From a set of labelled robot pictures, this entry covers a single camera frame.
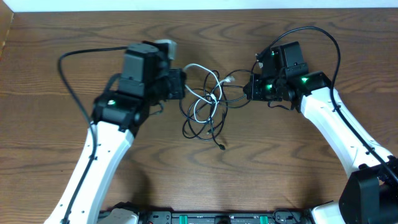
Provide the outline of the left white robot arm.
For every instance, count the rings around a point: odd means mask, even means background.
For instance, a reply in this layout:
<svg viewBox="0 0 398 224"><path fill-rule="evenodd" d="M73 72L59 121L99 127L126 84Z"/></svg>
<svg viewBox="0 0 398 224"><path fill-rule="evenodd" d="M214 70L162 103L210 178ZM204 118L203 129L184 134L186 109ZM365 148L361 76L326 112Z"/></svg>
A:
<svg viewBox="0 0 398 224"><path fill-rule="evenodd" d="M114 173L132 146L150 107L181 100L186 74L171 68L177 44L172 40L143 41L123 47L124 64L83 111L88 134L81 156L59 203L46 223L96 223Z"/></svg>

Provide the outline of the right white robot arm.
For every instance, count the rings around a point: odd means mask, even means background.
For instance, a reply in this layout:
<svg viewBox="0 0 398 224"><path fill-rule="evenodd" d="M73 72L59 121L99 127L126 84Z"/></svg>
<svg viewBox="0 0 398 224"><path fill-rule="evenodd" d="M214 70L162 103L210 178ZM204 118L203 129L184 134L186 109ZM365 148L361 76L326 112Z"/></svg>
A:
<svg viewBox="0 0 398 224"><path fill-rule="evenodd" d="M271 108L290 102L321 132L348 177L338 201L311 209L312 223L397 223L396 156L359 124L322 71L308 71L299 43L269 47L256 60L261 73L244 87L248 99Z"/></svg>

